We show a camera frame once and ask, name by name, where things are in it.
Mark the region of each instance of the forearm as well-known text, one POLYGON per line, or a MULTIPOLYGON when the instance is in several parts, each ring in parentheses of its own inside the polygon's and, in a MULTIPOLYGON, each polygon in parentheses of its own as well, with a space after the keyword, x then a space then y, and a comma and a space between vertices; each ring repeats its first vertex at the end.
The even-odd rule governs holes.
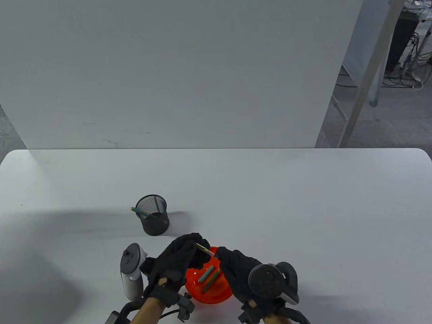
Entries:
POLYGON ((264 319, 265 324, 292 324, 289 319, 282 316, 270 314, 264 319))
POLYGON ((156 324, 164 309, 164 303, 156 298, 149 297, 130 324, 156 324))

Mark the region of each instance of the orange bowl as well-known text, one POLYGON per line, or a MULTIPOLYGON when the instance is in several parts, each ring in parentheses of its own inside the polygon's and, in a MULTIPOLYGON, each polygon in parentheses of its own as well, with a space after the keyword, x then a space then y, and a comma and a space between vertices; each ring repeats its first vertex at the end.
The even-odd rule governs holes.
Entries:
MULTIPOLYGON (((216 253, 216 250, 216 247, 212 246, 210 248, 210 251, 213 253, 216 253)), ((188 269, 186 271, 186 289, 191 294, 191 296, 199 302, 204 304, 219 304, 232 296, 232 291, 229 287, 228 281, 226 281, 222 272, 213 282, 209 290, 207 290, 205 293, 203 292, 204 287, 207 285, 210 279, 217 271, 219 271, 219 264, 219 260, 212 257, 210 262, 204 264, 204 267, 201 270, 188 269), (210 275, 208 275, 204 282, 199 283, 198 279, 210 266, 214 266, 214 270, 210 275)))

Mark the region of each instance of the black mesh pencil cup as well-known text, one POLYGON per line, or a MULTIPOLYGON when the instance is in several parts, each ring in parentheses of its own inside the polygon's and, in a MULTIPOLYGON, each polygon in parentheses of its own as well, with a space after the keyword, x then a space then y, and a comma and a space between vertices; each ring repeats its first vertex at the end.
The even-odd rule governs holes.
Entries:
POLYGON ((151 236, 158 236, 168 229, 169 219, 166 212, 166 201, 159 195, 142 197, 135 208, 143 211, 136 213, 143 225, 144 232, 151 236))

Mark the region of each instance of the gray carpet floor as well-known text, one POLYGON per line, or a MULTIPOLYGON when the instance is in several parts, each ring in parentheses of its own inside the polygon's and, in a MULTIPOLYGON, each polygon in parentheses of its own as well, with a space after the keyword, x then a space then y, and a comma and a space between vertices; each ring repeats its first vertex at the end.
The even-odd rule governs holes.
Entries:
MULTIPOLYGON (((338 83, 350 84, 349 77, 340 76, 338 83)), ((336 86, 334 94, 349 114, 356 88, 336 86)), ((330 105, 315 147, 336 147, 343 127, 344 121, 330 105)), ((432 77, 419 91, 382 88, 378 107, 363 107, 348 147, 418 147, 432 157, 432 77)), ((0 162, 14 149, 25 145, 0 108, 0 162)))

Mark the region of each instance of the gloved hand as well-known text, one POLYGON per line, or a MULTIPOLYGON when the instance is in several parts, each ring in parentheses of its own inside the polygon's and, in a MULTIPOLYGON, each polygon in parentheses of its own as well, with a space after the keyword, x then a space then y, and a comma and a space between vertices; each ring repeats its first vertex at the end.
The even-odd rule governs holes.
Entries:
POLYGON ((176 238, 157 258, 147 257, 140 267, 149 280, 143 295, 148 296, 162 278, 168 278, 166 288, 178 292, 186 283, 188 268, 202 269, 210 256, 198 250, 196 243, 210 248, 209 242, 200 234, 192 233, 176 238))
POLYGON ((263 318, 283 307, 285 302, 281 299, 262 299, 252 292, 248 278, 252 269, 261 264, 252 257, 246 257, 239 250, 230 251, 225 247, 219 247, 216 256, 220 261, 220 269, 224 274, 234 296, 243 304, 254 301, 261 310, 263 318))

